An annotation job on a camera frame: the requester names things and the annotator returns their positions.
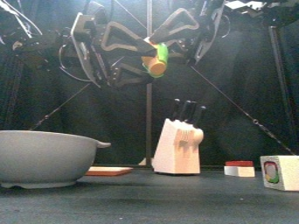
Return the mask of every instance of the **white cube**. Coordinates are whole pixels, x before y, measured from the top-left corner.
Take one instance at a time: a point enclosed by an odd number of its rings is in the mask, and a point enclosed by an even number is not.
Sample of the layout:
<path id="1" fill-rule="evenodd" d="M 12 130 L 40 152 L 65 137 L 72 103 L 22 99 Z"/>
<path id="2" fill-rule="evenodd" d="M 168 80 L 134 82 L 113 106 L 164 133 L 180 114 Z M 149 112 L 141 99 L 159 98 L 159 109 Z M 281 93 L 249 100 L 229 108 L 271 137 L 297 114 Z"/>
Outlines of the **white cube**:
<path id="1" fill-rule="evenodd" d="M 260 166 L 265 187 L 299 191 L 299 156 L 263 156 Z"/>
<path id="2" fill-rule="evenodd" d="M 253 166 L 224 166 L 224 174 L 229 176 L 241 177 L 241 178 L 253 178 L 255 167 Z"/>

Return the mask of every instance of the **wooden cutting board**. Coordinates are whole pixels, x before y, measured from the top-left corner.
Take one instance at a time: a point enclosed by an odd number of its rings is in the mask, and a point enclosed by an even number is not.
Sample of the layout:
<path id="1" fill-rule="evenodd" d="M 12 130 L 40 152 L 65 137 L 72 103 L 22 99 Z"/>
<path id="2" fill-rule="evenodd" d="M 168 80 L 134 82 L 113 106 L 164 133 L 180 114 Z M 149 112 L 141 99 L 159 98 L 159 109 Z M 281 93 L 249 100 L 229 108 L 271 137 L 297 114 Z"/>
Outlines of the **wooden cutting board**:
<path id="1" fill-rule="evenodd" d="M 90 166 L 85 176 L 118 176 L 130 172 L 130 167 Z"/>

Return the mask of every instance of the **mixing bowl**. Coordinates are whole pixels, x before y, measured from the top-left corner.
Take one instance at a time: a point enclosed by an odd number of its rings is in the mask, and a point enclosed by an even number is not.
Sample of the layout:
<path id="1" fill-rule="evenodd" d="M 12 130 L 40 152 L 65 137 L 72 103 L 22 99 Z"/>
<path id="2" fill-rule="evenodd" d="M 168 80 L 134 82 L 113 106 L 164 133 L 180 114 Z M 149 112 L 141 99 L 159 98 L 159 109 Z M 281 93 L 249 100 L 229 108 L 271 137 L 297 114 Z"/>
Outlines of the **mixing bowl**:
<path id="1" fill-rule="evenodd" d="M 96 149 L 109 143 L 69 134 L 0 130 L 1 187 L 70 186 L 92 166 Z"/>

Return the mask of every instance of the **black knife handle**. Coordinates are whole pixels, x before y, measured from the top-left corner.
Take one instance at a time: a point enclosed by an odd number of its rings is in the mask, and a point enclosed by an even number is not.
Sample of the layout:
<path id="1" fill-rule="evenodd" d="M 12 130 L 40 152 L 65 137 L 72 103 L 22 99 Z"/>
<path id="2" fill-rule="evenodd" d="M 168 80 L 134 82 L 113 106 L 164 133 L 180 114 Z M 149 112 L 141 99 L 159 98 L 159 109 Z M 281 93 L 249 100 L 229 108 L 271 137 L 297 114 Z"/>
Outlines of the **black knife handle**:
<path id="1" fill-rule="evenodd" d="M 192 123 L 192 117 L 193 117 L 193 113 L 196 110 L 196 106 L 197 106 L 197 102 L 196 101 L 191 101 L 191 105 L 188 107 L 188 111 L 185 112 L 185 119 L 184 122 L 185 123 Z"/>
<path id="2" fill-rule="evenodd" d="M 181 106 L 181 113 L 180 113 L 180 117 L 179 117 L 180 122 L 183 122 L 187 119 L 189 110 L 191 110 L 191 106 L 192 106 L 192 102 L 185 101 Z"/>
<path id="3" fill-rule="evenodd" d="M 207 111 L 207 108 L 204 106 L 200 106 L 200 108 L 197 109 L 197 115 L 195 117 L 195 122 L 193 122 L 193 125 L 192 125 L 192 127 L 195 129 L 197 129 L 201 125 L 201 119 L 204 117 L 205 111 Z"/>
<path id="4" fill-rule="evenodd" d="M 180 104 L 181 104 L 181 101 L 179 99 L 173 99 L 172 116 L 171 116 L 171 121 L 172 122 L 179 118 Z"/>

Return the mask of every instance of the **wooden knife block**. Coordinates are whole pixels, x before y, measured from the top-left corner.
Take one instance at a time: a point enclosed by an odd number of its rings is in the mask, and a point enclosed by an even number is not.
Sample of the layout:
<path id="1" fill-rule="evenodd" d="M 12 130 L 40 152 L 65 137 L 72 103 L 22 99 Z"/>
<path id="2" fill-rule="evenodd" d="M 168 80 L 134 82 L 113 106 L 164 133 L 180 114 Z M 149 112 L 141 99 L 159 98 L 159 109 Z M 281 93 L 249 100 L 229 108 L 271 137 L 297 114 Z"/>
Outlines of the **wooden knife block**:
<path id="1" fill-rule="evenodd" d="M 155 155 L 153 171 L 169 174 L 199 174 L 201 129 L 165 119 Z"/>

